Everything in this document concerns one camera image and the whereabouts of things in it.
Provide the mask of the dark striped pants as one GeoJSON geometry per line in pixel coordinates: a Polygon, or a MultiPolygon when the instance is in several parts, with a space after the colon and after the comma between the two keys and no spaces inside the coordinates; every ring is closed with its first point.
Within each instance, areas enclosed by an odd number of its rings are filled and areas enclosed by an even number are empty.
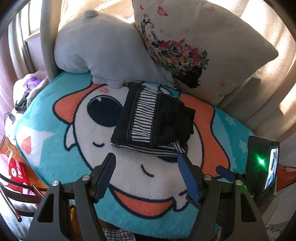
{"type": "Polygon", "coordinates": [[[177,98],[134,83],[129,88],[111,144],[152,156],[177,157],[188,151],[195,113],[177,98]]]}

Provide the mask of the dark wooden chair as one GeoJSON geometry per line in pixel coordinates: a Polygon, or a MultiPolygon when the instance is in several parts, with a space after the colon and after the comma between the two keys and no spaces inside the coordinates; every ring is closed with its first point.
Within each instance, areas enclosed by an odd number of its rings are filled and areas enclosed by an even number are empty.
{"type": "Polygon", "coordinates": [[[16,192],[14,190],[10,190],[6,188],[6,186],[4,186],[1,183],[1,195],[4,198],[4,201],[6,202],[8,207],[10,208],[10,210],[12,211],[12,213],[14,214],[17,221],[22,222],[22,216],[33,217],[35,214],[34,211],[24,211],[24,210],[15,208],[15,206],[11,202],[11,199],[15,201],[23,202],[23,203],[39,204],[42,198],[44,197],[45,192],[48,190],[48,187],[42,188],[42,187],[37,187],[35,185],[30,186],[30,185],[20,184],[16,181],[10,180],[9,178],[5,177],[2,174],[1,174],[1,180],[7,182],[12,186],[26,189],[33,192],[34,195],[22,194],[20,192],[16,192]]]}

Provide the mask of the red shopping bag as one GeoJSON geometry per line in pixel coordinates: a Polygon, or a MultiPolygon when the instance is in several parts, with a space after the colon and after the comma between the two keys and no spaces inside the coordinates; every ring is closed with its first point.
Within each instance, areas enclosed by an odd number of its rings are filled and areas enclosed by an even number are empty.
{"type": "MultiPolygon", "coordinates": [[[[15,181],[19,184],[28,185],[30,186],[29,178],[25,172],[24,164],[22,162],[19,162],[18,160],[15,160],[14,158],[9,159],[6,154],[1,152],[1,162],[0,162],[0,172],[1,174],[10,179],[11,181],[15,181]]],[[[29,194],[30,190],[24,189],[22,187],[16,187],[3,179],[1,179],[1,183],[16,191],[20,192],[22,194],[29,194]]]]}

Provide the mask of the cartoon fleece blanket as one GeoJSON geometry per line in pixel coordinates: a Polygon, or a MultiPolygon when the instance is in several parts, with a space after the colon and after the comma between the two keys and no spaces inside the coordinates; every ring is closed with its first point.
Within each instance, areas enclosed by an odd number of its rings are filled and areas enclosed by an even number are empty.
{"type": "MultiPolygon", "coordinates": [[[[93,85],[90,73],[63,72],[35,97],[15,129],[24,159],[47,184],[76,181],[101,165],[108,153],[116,168],[103,199],[100,220],[124,230],[159,238],[189,236],[198,210],[186,200],[177,158],[120,149],[110,139],[129,88],[93,85]]],[[[216,166],[244,173],[253,132],[224,111],[175,88],[144,82],[180,99],[196,111],[188,157],[206,174],[216,166]]]]}

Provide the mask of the floral white cushion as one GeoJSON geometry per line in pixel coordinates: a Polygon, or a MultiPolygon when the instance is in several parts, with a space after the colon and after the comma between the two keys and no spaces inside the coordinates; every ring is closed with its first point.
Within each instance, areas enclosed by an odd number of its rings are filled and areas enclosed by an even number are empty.
{"type": "Polygon", "coordinates": [[[209,1],[133,1],[150,56],[180,89],[217,105],[278,56],[240,17],[209,1]]]}

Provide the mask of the purple white cloth pile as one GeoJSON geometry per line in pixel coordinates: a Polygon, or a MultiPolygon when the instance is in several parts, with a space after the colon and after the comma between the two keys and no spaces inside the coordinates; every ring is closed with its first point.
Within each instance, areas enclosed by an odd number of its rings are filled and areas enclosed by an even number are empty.
{"type": "Polygon", "coordinates": [[[27,74],[18,80],[13,87],[13,100],[16,111],[25,111],[34,98],[49,84],[46,71],[27,74]]]}

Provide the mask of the grey plush pillow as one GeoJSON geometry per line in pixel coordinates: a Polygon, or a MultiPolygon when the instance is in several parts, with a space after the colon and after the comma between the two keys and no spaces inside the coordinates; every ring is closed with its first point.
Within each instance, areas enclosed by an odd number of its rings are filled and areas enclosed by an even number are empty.
{"type": "Polygon", "coordinates": [[[149,55],[134,26],[93,9],[59,31],[54,59],[67,72],[90,72],[97,85],[121,88],[135,81],[174,83],[172,73],[149,55]]]}

